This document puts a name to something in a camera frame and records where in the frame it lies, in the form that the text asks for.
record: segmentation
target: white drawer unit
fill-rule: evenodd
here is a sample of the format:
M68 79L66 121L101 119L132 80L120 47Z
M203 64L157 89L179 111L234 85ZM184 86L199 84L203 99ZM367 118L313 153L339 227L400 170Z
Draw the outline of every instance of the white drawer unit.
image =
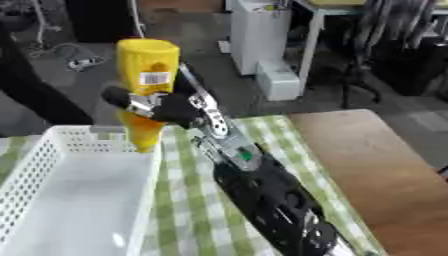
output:
M275 1L235 0L231 14L231 55L241 75L253 75L262 60L280 60L291 21L290 10L266 10Z

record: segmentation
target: power strip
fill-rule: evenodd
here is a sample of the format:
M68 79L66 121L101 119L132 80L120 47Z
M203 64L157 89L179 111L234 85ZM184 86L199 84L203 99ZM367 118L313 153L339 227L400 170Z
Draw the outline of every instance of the power strip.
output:
M92 57L88 59L82 59L82 60L71 60L68 62L68 67L71 70L74 70L76 72L81 72L86 70L89 67L94 67L100 64L104 63L104 59L101 57Z

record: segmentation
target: robotic arm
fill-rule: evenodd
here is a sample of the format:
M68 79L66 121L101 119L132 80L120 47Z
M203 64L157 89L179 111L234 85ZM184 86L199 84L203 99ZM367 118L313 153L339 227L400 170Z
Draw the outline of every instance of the robotic arm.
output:
M103 98L134 114L197 130L192 143L213 161L215 181L283 255L355 256L347 240L326 221L314 197L221 113L197 77L181 63L172 94L137 96L111 87Z

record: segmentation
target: white box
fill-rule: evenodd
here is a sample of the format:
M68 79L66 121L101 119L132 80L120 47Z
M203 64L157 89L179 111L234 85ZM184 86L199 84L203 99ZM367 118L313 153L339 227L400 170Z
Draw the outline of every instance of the white box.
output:
M123 127L50 128L0 189L0 255L140 255L161 154Z
M269 101L294 100L299 96L299 78L284 61L260 61L257 83Z
M261 60L281 60L291 11L267 11L268 0L235 0L231 14L231 55L241 75L253 75Z

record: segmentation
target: barcode label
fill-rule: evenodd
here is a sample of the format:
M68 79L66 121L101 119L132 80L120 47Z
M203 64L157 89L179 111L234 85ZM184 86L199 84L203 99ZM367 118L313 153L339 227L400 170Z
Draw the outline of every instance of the barcode label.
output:
M167 84L171 81L170 72L143 72L140 73L141 85Z

